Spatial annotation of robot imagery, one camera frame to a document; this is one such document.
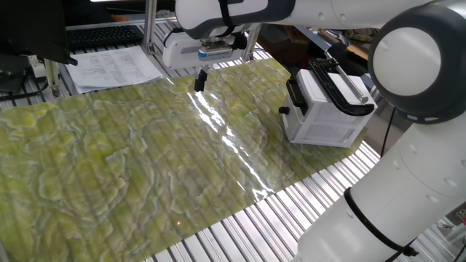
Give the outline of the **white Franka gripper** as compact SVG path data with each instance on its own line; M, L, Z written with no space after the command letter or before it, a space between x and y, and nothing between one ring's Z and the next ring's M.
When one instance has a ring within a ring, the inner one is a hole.
M210 64L238 60L248 46L248 38L244 33L233 33L226 37L193 39L184 31L171 31L163 45L162 60L168 68L203 66L194 83L194 90L203 92Z

